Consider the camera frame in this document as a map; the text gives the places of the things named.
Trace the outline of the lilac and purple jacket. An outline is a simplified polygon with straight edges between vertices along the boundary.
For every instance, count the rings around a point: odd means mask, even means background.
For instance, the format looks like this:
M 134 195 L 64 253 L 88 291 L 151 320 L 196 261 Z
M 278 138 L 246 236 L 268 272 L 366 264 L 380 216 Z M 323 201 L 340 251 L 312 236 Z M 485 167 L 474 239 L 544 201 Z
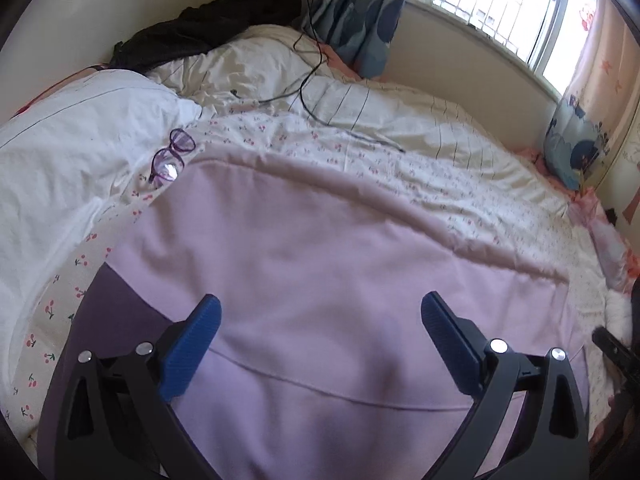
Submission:
M 465 240 L 391 192 L 244 150 L 194 159 L 116 237 L 54 371 L 38 463 L 78 354 L 121 356 L 222 305 L 218 334 L 172 406 L 226 479 L 417 479 L 461 425 L 461 394 L 421 322 L 438 292 L 519 352 L 564 349 L 589 389 L 567 277 Z

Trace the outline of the white folded cloth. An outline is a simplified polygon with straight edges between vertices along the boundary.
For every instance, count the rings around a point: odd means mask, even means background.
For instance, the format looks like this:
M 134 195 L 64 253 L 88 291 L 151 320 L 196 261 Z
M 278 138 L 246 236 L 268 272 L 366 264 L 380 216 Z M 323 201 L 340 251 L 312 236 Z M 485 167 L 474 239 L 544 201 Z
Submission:
M 605 299 L 605 328 L 626 347 L 632 339 L 631 296 L 609 289 Z

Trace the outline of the pink floral pillow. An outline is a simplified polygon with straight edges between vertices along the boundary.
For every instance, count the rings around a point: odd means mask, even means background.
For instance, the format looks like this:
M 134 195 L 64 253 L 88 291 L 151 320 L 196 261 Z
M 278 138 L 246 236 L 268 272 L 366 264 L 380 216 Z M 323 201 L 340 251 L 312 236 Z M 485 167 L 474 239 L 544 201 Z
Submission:
M 593 188 L 572 198 L 568 215 L 588 231 L 608 288 L 630 295 L 639 277 L 639 257 L 608 220 Z

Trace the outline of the cherry print bed sheet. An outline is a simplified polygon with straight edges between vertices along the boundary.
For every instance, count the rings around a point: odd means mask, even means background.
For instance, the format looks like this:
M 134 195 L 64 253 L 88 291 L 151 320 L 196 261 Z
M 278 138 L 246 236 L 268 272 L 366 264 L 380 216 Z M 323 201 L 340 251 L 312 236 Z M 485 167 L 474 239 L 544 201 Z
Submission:
M 378 155 L 352 139 L 305 128 L 292 115 L 243 112 L 217 117 L 193 130 L 198 143 L 209 148 L 232 145 L 283 155 L 374 182 L 434 214 L 452 232 L 563 268 L 570 277 L 568 301 L 582 327 L 605 325 L 609 288 L 590 236 L 570 222 L 567 204 L 555 212 L 512 200 L 444 167 L 413 166 L 401 154 Z M 17 358 L 1 379 L 1 413 L 20 439 L 38 426 L 55 360 L 79 301 L 112 248 L 116 230 L 133 224 L 154 198 L 144 183 L 150 161 L 96 215 L 88 233 L 60 260 L 30 304 L 17 341 Z

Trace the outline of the purple framed eyeglasses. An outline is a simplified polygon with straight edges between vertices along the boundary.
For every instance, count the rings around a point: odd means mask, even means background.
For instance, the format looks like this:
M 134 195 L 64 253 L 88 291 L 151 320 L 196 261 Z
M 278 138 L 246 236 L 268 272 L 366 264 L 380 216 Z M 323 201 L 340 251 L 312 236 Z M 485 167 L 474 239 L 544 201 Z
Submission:
M 152 157 L 149 184 L 161 186 L 177 180 L 186 166 L 184 158 L 192 155 L 195 150 L 196 142 L 186 130 L 172 129 L 168 144 L 160 148 Z

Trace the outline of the white pillow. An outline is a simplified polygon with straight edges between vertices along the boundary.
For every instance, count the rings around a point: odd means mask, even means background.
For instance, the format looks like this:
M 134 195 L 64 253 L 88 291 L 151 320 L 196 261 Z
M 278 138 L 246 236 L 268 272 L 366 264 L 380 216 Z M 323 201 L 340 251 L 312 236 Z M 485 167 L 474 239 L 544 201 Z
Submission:
M 201 107 L 145 76 L 101 70 L 1 128 L 1 366 L 43 281 L 96 215 Z

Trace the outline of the right cartoon curtain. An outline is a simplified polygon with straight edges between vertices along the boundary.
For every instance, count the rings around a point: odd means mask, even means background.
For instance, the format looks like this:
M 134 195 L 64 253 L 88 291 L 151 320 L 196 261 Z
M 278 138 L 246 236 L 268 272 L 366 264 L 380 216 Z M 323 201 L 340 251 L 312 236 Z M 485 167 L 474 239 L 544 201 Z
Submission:
M 639 99 L 639 45 L 613 0 L 597 0 L 585 47 L 544 136 L 544 163 L 577 192 L 628 126 Z

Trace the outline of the cartoon curtain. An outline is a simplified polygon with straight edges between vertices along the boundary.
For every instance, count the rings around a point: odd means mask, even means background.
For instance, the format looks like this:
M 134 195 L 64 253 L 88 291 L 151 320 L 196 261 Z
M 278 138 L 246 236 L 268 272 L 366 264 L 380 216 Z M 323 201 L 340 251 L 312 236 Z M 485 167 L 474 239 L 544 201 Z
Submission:
M 306 31 L 358 76 L 381 76 L 406 0 L 314 0 Z
M 639 99 L 639 45 L 613 0 L 597 0 L 585 47 L 544 136 L 544 163 L 577 192 L 628 126 Z

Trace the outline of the white striped duvet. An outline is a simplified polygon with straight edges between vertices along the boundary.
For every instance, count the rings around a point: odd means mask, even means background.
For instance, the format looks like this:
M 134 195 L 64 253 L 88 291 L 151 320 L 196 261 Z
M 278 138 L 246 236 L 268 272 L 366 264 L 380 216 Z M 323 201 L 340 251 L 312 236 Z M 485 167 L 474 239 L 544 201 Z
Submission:
M 566 198 L 528 160 L 509 152 L 460 105 L 419 90 L 356 80 L 326 65 L 306 36 L 281 26 L 255 26 L 205 54 L 153 68 L 152 81 L 210 112 L 265 107 L 305 128 L 354 140 L 378 155 L 413 166 L 444 167 L 491 192 L 561 211 Z

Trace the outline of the left cartoon curtain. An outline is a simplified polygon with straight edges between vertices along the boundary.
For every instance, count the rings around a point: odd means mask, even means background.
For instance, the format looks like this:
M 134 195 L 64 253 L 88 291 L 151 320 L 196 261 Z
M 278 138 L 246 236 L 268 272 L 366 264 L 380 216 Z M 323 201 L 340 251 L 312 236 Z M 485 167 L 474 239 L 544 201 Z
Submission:
M 381 76 L 406 0 L 314 0 L 306 31 L 358 76 Z

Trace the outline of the window with white frame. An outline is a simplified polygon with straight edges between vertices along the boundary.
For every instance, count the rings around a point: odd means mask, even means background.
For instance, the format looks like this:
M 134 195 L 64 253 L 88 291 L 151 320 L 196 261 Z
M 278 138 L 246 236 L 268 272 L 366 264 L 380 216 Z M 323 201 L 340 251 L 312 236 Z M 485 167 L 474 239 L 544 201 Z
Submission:
M 552 93 L 567 89 L 598 0 L 412 0 L 478 32 Z

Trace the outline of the black garment by wall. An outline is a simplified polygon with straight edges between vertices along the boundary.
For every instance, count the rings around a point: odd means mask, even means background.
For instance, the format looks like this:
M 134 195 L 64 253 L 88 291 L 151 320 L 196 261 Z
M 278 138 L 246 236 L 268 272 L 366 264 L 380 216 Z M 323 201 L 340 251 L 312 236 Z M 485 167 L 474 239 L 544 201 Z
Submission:
M 207 53 L 252 26 L 290 26 L 302 9 L 302 0 L 213 0 L 188 6 L 178 18 L 115 44 L 108 67 L 144 74 L 178 58 Z

